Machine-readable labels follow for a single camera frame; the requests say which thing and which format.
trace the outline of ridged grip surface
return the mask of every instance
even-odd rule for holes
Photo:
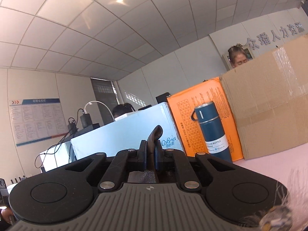
[[[54,225],[36,225],[19,221],[10,230],[238,231],[238,229],[238,226],[214,215],[200,195],[181,191],[175,183],[125,183],[118,191],[100,194],[86,213],[73,220]]]

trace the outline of bulletin board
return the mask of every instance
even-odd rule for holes
[[[16,146],[43,141],[67,133],[59,98],[9,100]]]

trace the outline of ceiling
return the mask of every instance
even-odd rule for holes
[[[119,80],[300,0],[0,0],[0,66]]]

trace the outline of vacuum bottle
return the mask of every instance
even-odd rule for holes
[[[196,107],[191,119],[199,122],[208,152],[212,156],[232,163],[227,137],[214,102],[210,101]]]

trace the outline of wall sign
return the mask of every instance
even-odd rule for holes
[[[287,27],[290,33],[292,34],[292,36],[305,31],[300,22],[296,22],[295,24],[288,24]],[[282,26],[280,26],[279,31],[283,33],[283,36],[282,36],[283,38],[289,37],[289,33],[286,28],[283,28]],[[272,33],[271,39],[273,42],[275,42],[276,40],[281,40],[281,37],[276,35],[274,30],[271,30],[271,33]],[[271,44],[270,37],[265,32],[258,35],[257,38],[261,45]],[[251,47],[252,50],[255,50],[256,48],[258,49],[260,48],[260,46],[256,43],[256,40],[251,39],[251,38],[247,38],[246,45],[249,45],[249,47]]]
[[[43,141],[67,133],[60,99],[9,100],[16,146]]]

